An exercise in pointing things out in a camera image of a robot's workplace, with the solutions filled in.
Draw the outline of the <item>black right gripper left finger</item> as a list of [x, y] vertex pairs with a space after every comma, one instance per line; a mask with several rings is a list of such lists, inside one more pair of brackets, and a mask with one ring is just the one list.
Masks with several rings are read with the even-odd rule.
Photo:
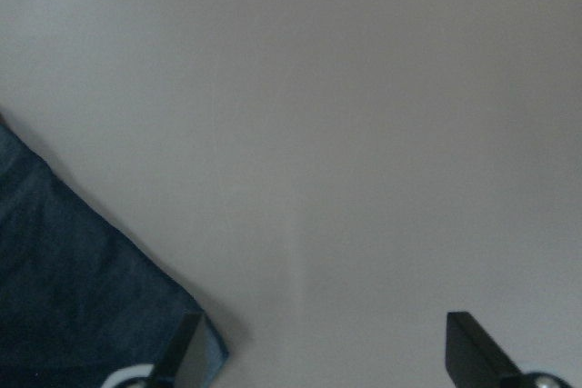
[[187, 314], [146, 387], [201, 387], [203, 384], [203, 315]]

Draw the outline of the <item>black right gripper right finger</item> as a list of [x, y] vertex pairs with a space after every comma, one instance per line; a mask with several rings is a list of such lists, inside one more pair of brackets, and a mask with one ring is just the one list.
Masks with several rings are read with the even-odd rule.
[[446, 370], [457, 388], [518, 387], [522, 373], [469, 312], [449, 312]]

